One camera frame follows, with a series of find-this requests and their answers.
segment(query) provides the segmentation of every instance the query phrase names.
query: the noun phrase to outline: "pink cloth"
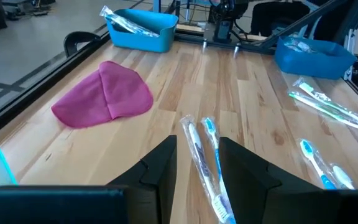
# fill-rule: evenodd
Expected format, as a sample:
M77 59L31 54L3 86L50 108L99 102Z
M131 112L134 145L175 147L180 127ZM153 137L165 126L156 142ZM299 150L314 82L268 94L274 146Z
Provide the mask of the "pink cloth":
M86 128L145 113L152 105L153 96L137 72L107 61L54 104L52 111L63 124Z

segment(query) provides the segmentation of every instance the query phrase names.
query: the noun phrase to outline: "gray floor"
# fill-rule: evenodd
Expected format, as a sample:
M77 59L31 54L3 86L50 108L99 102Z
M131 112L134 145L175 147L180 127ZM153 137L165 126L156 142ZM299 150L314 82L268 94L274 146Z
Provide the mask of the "gray floor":
M20 91L51 71L65 60L63 52L64 37L77 30L94 32L104 24L99 12L104 5L111 9L133 6L137 0L57 0L52 4L53 12L43 17L30 17L19 21L7 22L8 28L0 30L0 107ZM144 0L135 8L149 10L153 0ZM171 0L162 0L166 6ZM250 6L239 25L250 31L252 8ZM181 9L181 23L186 23L185 9ZM203 22L208 11L202 7L191 6L191 22Z

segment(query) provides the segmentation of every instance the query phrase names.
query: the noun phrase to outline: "black chair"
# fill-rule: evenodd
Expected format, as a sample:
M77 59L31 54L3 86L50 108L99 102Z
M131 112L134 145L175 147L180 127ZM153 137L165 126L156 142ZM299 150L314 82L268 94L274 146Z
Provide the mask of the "black chair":
M66 57L70 57L78 51L77 45L85 42L96 42L100 41L100 36L83 31L76 31L68 34L64 40L64 48Z

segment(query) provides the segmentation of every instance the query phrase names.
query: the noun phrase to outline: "wooden tabletop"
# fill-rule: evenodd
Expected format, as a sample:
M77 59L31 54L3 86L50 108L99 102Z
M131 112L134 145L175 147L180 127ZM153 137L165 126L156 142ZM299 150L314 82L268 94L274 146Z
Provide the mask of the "wooden tabletop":
M358 188L358 129L295 102L287 90L298 79L282 73L272 56L175 42L165 54L106 44L0 130L0 147L20 184L99 184L134 165L169 134L178 136L177 184L171 223L216 223L179 119L214 116L227 136L282 169L320 187L297 139L313 142ZM154 95L150 111L92 128L59 123L50 107L67 91L112 60L137 71ZM305 77L317 90L358 113L358 96L343 80ZM214 167L213 153L198 124Z

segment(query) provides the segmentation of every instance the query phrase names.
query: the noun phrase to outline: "toothbrush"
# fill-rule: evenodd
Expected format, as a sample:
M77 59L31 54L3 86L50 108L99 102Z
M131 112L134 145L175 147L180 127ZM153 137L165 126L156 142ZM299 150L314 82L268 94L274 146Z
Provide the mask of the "toothbrush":
M354 190L351 178L339 166L333 167L334 176L339 183L345 185L348 189Z
M225 223L226 220L230 217L230 214L227 212L223 204L222 196L220 194L216 195L215 193L213 187L213 180L211 178L212 174L206 163L204 149L201 144L200 137L198 136L197 130L193 123L189 124L188 129L190 132L191 141L195 148L195 156L196 156L195 162L198 163L197 166L200 168L199 172L201 172L201 176L204 180L203 182L205 183L206 190L208 191L209 196L211 197L212 208L215 211L216 215L218 216L219 221L221 223Z
M205 118L204 119L204 125L206 128L206 134L209 136L209 138L212 140L212 146L215 152L215 162L216 162L216 168L218 170L218 181L219 181L219 188L222 193L222 197L224 199L224 205L226 206L228 212L232 214L232 208L229 201L229 196L226 192L226 187L224 186L223 177L222 177L222 170L221 170L221 163L219 161L219 140L218 140L218 132L216 130L214 121L211 118ZM234 218L230 219L230 223L236 223Z
M289 95L290 95L290 97L293 97L293 98L301 101L302 103L305 103L305 104L307 104L323 113L330 115L334 119L336 119L346 125L349 125L349 126L352 126L353 128L358 129L358 120L353 119L353 117L350 117L349 115L344 114L337 109L334 109L327 105L322 105L319 103L319 101L316 101L315 99L310 98L308 96L302 95L301 93L298 93L297 91L291 91L291 92L289 92Z
M305 91L307 94L309 94L311 97L313 97L314 99L324 103L327 106L333 107L334 109L339 110L340 112L350 116L351 118L355 119L356 121L358 121L358 115L349 111L347 108L331 101L331 99L326 96L324 93L319 93L316 90L314 90L314 88L307 84L306 82L303 81L303 78L300 78L298 81L296 81L294 84L294 86L299 86L299 88L301 88L303 91Z
M328 179L328 177L324 174L324 172L317 165L317 162L314 159L313 148L311 147L309 142L302 139L300 144L301 144L301 150L302 150L303 155L305 155L305 157L308 158L310 160L310 162L313 164L313 167L314 167L314 169L316 169L318 175L320 176L320 179L323 182L324 187L327 190L336 189L335 185Z

